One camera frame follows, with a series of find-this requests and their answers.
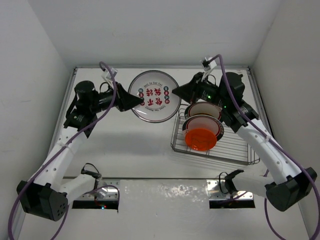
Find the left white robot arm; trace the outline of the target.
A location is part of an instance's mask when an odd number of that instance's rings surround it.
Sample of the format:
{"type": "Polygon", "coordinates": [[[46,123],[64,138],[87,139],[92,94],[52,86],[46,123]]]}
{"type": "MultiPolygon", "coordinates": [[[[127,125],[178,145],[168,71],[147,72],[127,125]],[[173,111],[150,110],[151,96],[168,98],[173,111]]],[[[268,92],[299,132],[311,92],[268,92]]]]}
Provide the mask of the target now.
{"type": "Polygon", "coordinates": [[[97,114],[116,107],[120,112],[131,110],[143,100],[128,93],[120,83],[115,88],[98,92],[88,80],[74,88],[75,96],[66,111],[63,129],[40,168],[29,181],[21,181],[16,190],[25,213],[58,221],[67,206],[80,196],[97,188],[99,172],[82,169],[79,176],[63,184],[62,180],[80,145],[89,138],[97,124],[97,114]]]}

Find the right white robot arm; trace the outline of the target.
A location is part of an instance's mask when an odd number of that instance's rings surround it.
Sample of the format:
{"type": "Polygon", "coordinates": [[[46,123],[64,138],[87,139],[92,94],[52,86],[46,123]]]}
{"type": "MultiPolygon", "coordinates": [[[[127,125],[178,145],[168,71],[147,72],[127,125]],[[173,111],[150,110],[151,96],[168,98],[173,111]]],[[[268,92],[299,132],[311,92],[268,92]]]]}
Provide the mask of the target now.
{"type": "Polygon", "coordinates": [[[189,104],[204,100],[222,108],[222,121],[253,148],[271,174],[269,181],[250,180],[250,191],[267,198],[281,212],[306,197],[315,186],[316,171],[299,165],[270,135],[258,113],[243,100],[242,76],[223,73],[216,85],[203,75],[198,72],[190,82],[174,88],[172,93],[189,104]]]}

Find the white plate red characters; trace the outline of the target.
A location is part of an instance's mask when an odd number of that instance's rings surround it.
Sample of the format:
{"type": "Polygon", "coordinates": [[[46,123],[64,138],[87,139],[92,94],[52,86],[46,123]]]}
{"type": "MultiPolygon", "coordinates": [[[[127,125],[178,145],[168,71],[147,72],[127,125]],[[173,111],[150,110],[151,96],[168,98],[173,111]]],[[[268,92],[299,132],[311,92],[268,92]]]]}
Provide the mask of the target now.
{"type": "Polygon", "coordinates": [[[132,109],[133,114],[148,123],[168,121],[181,105],[181,98],[172,93],[178,86],[177,81],[166,72],[148,70],[140,73],[128,87],[131,95],[142,100],[132,109]]]}

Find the white plate green rim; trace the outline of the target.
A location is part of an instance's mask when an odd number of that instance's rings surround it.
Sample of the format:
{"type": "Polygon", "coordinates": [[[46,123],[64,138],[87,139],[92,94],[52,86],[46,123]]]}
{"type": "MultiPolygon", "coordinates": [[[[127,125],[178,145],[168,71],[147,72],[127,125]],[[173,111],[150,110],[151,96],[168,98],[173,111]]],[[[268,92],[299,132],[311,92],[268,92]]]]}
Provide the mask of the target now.
{"type": "Polygon", "coordinates": [[[209,115],[195,115],[189,117],[182,125],[182,132],[186,135],[193,129],[206,129],[215,134],[217,141],[219,141],[225,133],[223,124],[215,117],[209,115]]]}

